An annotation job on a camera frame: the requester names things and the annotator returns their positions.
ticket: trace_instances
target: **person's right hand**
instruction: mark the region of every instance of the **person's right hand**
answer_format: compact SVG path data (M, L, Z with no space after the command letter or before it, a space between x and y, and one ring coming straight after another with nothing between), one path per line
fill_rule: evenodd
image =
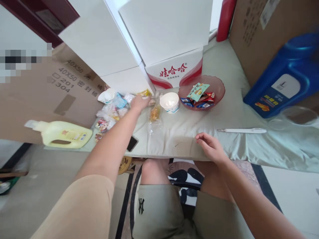
M141 111L148 106L150 100L150 97L146 97L143 99L142 96L137 95L131 102L131 109L137 110L139 113L141 113Z
M217 165L229 160L222 145L215 137L203 132L196 135L195 139L202 146L206 156Z

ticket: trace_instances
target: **smartphone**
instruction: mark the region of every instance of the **smartphone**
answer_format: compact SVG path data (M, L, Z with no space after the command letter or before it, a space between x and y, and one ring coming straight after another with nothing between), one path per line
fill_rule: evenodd
M129 146L127 146L127 150L129 152L132 152L132 150L134 149L134 147L137 145L138 141L132 136L131 140L129 142Z

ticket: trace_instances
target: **white tablecloth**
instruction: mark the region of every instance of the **white tablecloth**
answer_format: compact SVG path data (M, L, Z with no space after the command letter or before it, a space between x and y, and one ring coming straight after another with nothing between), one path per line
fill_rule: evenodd
M149 110L142 112L134 137L139 141L127 156L208 160L196 144L194 136L206 132L219 139L232 160L305 172L319 173L319 129L292 127L272 131L267 121L243 103L249 85L239 60L228 40L212 40L204 48L203 75L217 76L225 85L221 102L208 112L194 112L181 106L175 114L162 111L161 130L148 134ZM178 92L178 88L164 90ZM254 128L268 130L265 134L223 133L223 128ZM91 151L94 137L81 149Z

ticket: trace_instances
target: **white paper cup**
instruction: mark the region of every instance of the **white paper cup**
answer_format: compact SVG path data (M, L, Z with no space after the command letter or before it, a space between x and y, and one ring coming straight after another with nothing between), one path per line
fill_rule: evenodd
M97 100L103 102L106 105L109 105L113 102L114 97L115 97L115 91L111 88L108 88L106 91L103 91L99 95Z
M169 114L174 114L179 110L179 97L174 92L163 95L159 103Z

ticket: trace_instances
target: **pink glass bowl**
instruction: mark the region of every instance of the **pink glass bowl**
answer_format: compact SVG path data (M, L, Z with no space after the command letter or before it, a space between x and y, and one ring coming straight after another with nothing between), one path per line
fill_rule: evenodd
M209 106L207 108L195 108L195 107L190 107L188 105L185 105L184 102L181 100L181 98L187 98L187 95L192 90L193 86L196 85L198 82L203 84L209 84L209 87L206 89L205 92L215 93L214 105ZM222 100L224 95L225 95L224 83L216 76L207 76L207 75L194 77L191 81L188 82L188 85L181 86L178 91L179 101L181 102L181 104L187 109L193 110L193 111L207 111L212 109Z

